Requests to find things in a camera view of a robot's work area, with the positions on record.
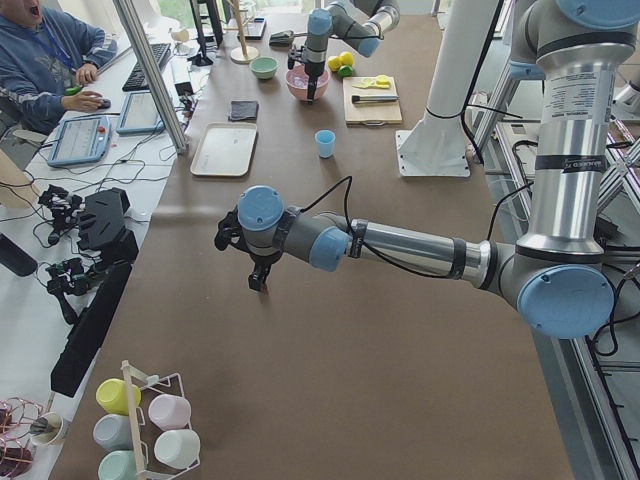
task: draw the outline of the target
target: blue sweater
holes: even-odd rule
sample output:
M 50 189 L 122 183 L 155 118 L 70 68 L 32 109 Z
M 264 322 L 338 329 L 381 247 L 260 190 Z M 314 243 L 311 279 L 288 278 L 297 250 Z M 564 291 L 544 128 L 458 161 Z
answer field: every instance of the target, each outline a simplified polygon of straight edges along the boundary
M 0 15 L 0 96 L 13 101 L 28 128 L 48 134 L 64 114 L 61 100 L 65 89 L 77 83 L 75 70 L 87 61 L 98 67 L 107 63 L 116 42 L 67 13 L 49 8 L 43 12 L 44 21 L 35 31 Z M 64 54 L 58 53 L 56 43 L 70 57 L 73 70 L 60 60 Z

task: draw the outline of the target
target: blue joint cap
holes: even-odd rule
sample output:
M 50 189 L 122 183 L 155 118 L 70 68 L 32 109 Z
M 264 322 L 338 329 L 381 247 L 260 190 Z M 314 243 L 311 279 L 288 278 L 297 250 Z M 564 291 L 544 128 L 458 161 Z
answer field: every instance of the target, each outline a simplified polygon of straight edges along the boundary
M 328 227 L 318 235 L 309 252 L 309 264 L 335 272 L 349 244 L 349 235 L 338 227 Z
M 311 35 L 327 35 L 333 30 L 333 20 L 327 10 L 316 8 L 309 15 L 307 32 Z
M 251 232 L 269 230 L 277 225 L 283 213 L 280 194 L 265 185 L 245 190 L 238 200 L 238 222 Z
M 578 25 L 617 30 L 640 21 L 638 0 L 556 0 L 558 8 Z
M 546 75 L 535 63 L 514 62 L 509 60 L 511 76 L 516 80 L 544 80 Z
M 358 45 L 358 53 L 363 57 L 369 58 L 373 55 L 373 52 L 377 50 L 379 45 L 379 38 L 365 38 L 360 42 L 360 45 Z
M 518 295 L 518 312 L 531 327 L 556 338 L 593 333 L 609 320 L 613 291 L 585 265 L 560 265 L 532 278 Z

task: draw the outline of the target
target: wooden cutting board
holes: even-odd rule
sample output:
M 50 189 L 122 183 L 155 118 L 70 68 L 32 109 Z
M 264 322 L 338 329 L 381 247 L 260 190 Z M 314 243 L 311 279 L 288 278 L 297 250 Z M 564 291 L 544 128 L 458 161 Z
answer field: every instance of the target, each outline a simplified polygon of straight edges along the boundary
M 393 77 L 391 86 L 387 89 L 356 88 L 353 85 L 361 83 L 367 77 L 346 77 L 342 79 L 344 94 L 344 117 L 347 125 L 397 125 L 402 123 L 400 101 L 393 103 L 351 103 L 352 95 L 397 95 L 396 81 Z

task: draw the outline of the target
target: white desk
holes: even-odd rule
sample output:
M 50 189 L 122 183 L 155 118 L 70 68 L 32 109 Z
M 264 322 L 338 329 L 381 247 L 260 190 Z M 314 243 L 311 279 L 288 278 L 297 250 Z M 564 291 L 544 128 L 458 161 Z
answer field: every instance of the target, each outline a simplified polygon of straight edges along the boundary
M 155 41 L 162 40 L 150 38 L 151 43 Z M 120 52 L 128 46 L 126 38 L 119 40 Z M 88 87 L 111 100 L 111 108 L 99 113 L 117 114 L 121 111 L 125 99 L 121 87 L 135 62 L 135 56 L 129 50 L 114 62 L 95 84 Z M 192 74 L 192 84 L 197 90 L 208 75 L 208 68 L 196 69 Z M 169 93 L 174 99 L 174 105 L 178 106 L 169 65 L 164 70 L 164 78 L 166 84 L 170 86 Z M 68 112 L 65 118 L 78 115 L 83 114 Z M 97 184 L 105 177 L 119 179 L 119 181 L 106 180 L 101 188 L 118 187 L 126 190 L 131 208 L 125 214 L 125 222 L 127 228 L 134 232 L 138 247 L 141 247 L 151 214 L 158 204 L 166 178 L 176 158 L 175 149 L 166 132 L 139 145 L 140 141 L 147 136 L 120 136 L 115 133 L 116 122 L 117 115 L 113 115 L 110 147 L 99 162 L 69 169 L 52 168 L 46 163 L 49 151 L 45 148 L 42 154 L 35 155 L 26 170 L 36 179 L 35 185 L 40 192 L 46 190 L 49 184 L 53 184 L 83 198 L 96 192 Z M 57 138 L 57 130 L 52 132 L 49 140 Z M 135 153 L 131 155 L 130 152 L 134 149 Z M 51 218 L 49 212 L 42 213 L 46 218 Z M 28 218 L 18 218 L 29 214 L 33 215 Z M 48 274 L 44 264 L 78 256 L 76 245 L 78 236 L 73 230 L 68 235 L 64 235 L 57 245 L 43 248 L 33 233 L 35 228 L 35 233 L 46 245 L 50 227 L 47 225 L 37 227 L 41 222 L 43 222 L 42 218 L 33 210 L 7 209 L 0 206 L 0 232 L 7 235 L 41 264 L 36 273 L 40 280 L 46 283 Z M 82 297 L 68 296 L 67 299 L 79 312 L 91 302 L 95 290 Z M 4 267 L 0 268 L 0 305 L 2 305 L 0 400 L 17 396 L 44 406 L 51 393 L 49 380 L 51 369 L 64 349 L 71 327 L 64 322 L 57 300 L 46 292 L 34 276 L 19 278 Z M 73 399 L 55 395 L 51 410 L 68 419 L 73 419 L 83 393 L 84 382 Z M 20 478 L 24 480 L 47 478 L 60 449 L 61 447 L 54 446 L 39 447 L 32 468 Z

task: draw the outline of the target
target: lanyard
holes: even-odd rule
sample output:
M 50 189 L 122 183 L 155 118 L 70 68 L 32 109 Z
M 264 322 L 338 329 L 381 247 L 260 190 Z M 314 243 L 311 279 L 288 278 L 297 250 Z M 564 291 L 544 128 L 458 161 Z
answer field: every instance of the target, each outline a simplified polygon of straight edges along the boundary
M 46 45 L 42 40 L 40 40 L 36 36 L 36 34 L 33 33 L 33 31 L 31 31 L 31 29 L 27 29 L 27 33 L 29 33 L 31 38 L 38 45 L 40 45 L 51 57 L 53 57 L 53 58 L 55 58 L 57 60 L 60 60 L 69 70 L 71 70 L 72 72 L 75 72 L 76 70 L 75 70 L 75 68 L 73 68 L 73 62 L 71 61 L 71 57 L 60 46 L 60 44 L 58 43 L 56 38 L 51 33 L 51 30 L 49 30 L 49 27 L 47 26 L 46 23 L 44 24 L 44 31 L 47 33 L 47 36 L 49 37 L 49 40 L 51 40 L 51 44 L 53 45 L 55 50 L 52 50 L 49 45 Z

